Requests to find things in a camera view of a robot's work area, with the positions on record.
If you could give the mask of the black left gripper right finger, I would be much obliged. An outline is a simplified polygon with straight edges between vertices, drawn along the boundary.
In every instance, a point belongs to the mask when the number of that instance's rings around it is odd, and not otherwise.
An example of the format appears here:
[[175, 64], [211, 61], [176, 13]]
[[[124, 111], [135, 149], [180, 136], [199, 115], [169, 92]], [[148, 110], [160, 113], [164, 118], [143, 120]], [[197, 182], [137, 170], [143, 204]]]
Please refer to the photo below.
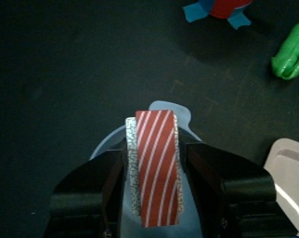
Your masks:
[[184, 172], [204, 238], [297, 238], [276, 202], [272, 175], [261, 166], [195, 143], [184, 147]]

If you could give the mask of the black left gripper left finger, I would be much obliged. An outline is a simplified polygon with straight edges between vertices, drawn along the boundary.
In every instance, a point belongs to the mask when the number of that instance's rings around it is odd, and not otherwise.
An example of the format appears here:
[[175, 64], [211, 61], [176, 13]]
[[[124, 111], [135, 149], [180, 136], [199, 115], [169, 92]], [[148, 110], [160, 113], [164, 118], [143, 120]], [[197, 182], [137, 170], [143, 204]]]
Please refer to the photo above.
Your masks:
[[51, 196], [44, 238], [120, 238], [124, 152], [108, 150], [73, 170]]

